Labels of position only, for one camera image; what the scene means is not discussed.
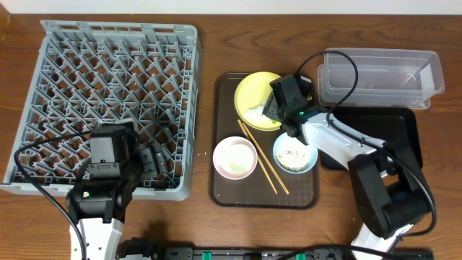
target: brown tray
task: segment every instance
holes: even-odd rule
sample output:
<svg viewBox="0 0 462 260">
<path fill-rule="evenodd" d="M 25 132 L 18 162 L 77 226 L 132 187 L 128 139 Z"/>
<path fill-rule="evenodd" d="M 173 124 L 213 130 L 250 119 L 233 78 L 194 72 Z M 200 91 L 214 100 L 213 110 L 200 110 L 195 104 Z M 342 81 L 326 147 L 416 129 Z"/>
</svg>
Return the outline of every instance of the brown tray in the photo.
<svg viewBox="0 0 462 260">
<path fill-rule="evenodd" d="M 227 73 L 217 81 L 213 147 L 227 137 L 244 137 L 237 123 L 239 115 L 234 106 L 234 92 L 239 82 L 247 75 L 248 73 Z M 278 194 L 274 193 L 260 165 L 257 165 L 253 173 L 247 178 L 231 181 L 221 176 L 215 170 L 212 162 L 209 182 L 209 194 L 212 200 L 223 207 L 279 209 L 309 209 L 313 207 L 319 197 L 318 163 L 307 173 L 287 173 L 276 164 L 273 158 L 273 144 L 283 132 L 281 130 L 259 131 L 251 127 L 249 129 L 290 194 L 285 194 L 265 162 L 263 163 L 265 163 Z"/>
</svg>

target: white wall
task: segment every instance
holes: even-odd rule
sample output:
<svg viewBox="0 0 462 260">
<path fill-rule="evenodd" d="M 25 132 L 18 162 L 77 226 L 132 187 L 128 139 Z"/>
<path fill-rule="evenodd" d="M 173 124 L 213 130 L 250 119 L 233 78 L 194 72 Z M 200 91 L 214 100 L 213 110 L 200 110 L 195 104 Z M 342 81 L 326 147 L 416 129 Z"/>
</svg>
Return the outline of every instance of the white wall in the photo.
<svg viewBox="0 0 462 260">
<path fill-rule="evenodd" d="M 461 0 L 0 0 L 12 14 L 462 14 Z"/>
</svg>

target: clear plastic container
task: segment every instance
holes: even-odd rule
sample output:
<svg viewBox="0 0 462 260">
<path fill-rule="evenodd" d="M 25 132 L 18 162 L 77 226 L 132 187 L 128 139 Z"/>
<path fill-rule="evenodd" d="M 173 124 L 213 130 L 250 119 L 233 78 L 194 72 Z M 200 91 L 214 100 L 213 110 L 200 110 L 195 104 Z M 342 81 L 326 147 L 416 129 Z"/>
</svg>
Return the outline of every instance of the clear plastic container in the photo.
<svg viewBox="0 0 462 260">
<path fill-rule="evenodd" d="M 342 105 L 397 106 L 425 109 L 430 97 L 443 93 L 440 58 L 434 51 L 372 48 L 329 48 L 341 51 L 358 67 L 356 90 Z M 353 66 L 343 56 L 327 54 L 318 68 L 321 105 L 333 105 L 354 82 Z"/>
</svg>

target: wooden chopsticks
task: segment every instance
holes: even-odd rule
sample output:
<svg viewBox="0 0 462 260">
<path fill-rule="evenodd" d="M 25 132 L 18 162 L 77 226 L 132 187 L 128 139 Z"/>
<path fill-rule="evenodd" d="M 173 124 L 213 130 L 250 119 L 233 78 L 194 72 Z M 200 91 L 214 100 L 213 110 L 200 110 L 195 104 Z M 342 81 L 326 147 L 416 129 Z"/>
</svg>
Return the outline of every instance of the wooden chopsticks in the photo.
<svg viewBox="0 0 462 260">
<path fill-rule="evenodd" d="M 258 151 L 260 152 L 261 156 L 263 156 L 263 159 L 265 160 L 266 164 L 269 166 L 269 168 L 271 169 L 271 171 L 273 172 L 274 176 L 276 176 L 276 179 L 278 180 L 279 184 L 281 184 L 282 188 L 284 189 L 284 191 L 286 192 L 287 195 L 290 194 L 289 190 L 287 189 L 287 187 L 284 185 L 284 183 L 282 182 L 281 178 L 279 177 L 279 174 L 277 174 L 276 170 L 273 168 L 273 165 L 271 165 L 271 163 L 269 162 L 267 156 L 265 155 L 265 153 L 263 152 L 263 150 L 260 148 L 260 145 L 258 145 L 258 142 L 255 140 L 255 138 L 253 138 L 253 135 L 252 133 L 248 130 L 247 126 L 245 124 L 243 124 L 240 119 L 237 120 L 237 122 L 239 123 L 240 125 L 240 128 L 243 130 L 244 132 L 244 135 L 245 137 L 247 137 L 247 139 L 250 137 L 252 139 L 252 142 L 255 144 L 255 146 L 257 147 Z M 261 167 L 263 168 L 263 172 L 265 173 L 266 177 L 268 178 L 268 181 L 269 183 L 271 184 L 271 186 L 273 187 L 273 190 L 274 192 L 276 192 L 277 194 L 277 191 L 276 191 L 276 188 L 274 188 L 274 184 L 273 182 L 271 181 L 269 175 L 268 175 L 268 172 L 266 171 L 265 167 L 263 166 L 263 163 L 261 162 L 261 159 L 260 157 L 258 157 L 258 162 L 260 163 Z"/>
<path fill-rule="evenodd" d="M 250 137 L 248 136 L 247 131 L 245 130 L 243 123 L 240 120 L 237 120 L 237 122 L 239 123 L 240 128 L 243 130 L 245 137 L 250 141 Z M 260 164 L 261 168 L 263 169 L 263 172 L 265 173 L 265 176 L 268 179 L 269 184 L 271 184 L 271 187 L 273 187 L 274 193 L 277 194 L 276 187 L 274 187 L 273 181 L 269 177 L 269 174 L 266 171 L 265 165 L 261 161 L 260 156 L 258 156 L 258 164 Z"/>
</svg>

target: bowl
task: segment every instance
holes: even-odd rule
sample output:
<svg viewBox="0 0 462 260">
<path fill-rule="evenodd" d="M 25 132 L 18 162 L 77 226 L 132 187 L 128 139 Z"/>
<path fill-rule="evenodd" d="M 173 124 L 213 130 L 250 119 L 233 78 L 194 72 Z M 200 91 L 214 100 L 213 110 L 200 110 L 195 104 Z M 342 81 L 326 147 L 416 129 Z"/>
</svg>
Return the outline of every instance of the bowl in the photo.
<svg viewBox="0 0 462 260">
<path fill-rule="evenodd" d="M 250 141 L 242 137 L 231 136 L 217 144 L 212 160 L 215 169 L 221 176 L 230 180 L 240 180 L 255 170 L 258 155 Z"/>
<path fill-rule="evenodd" d="M 285 148 L 287 145 L 289 145 L 291 142 L 299 142 L 298 139 L 289 137 L 287 133 L 281 134 L 275 141 L 274 146 L 273 146 L 273 156 L 274 160 L 276 161 L 276 164 L 282 169 L 287 171 L 288 173 L 294 173 L 294 174 L 300 174 L 300 173 L 306 173 L 311 168 L 316 164 L 316 161 L 318 161 L 318 149 L 314 148 L 311 145 L 307 145 L 308 152 L 310 153 L 308 156 L 308 165 L 301 171 L 292 171 L 289 169 L 286 169 L 282 166 L 280 161 L 277 159 L 278 151 Z"/>
<path fill-rule="evenodd" d="M 246 76 L 237 86 L 234 105 L 239 117 L 250 127 L 262 131 L 275 131 L 281 126 L 281 123 L 259 113 L 271 94 L 269 83 L 280 77 L 271 72 L 256 72 Z"/>
</svg>

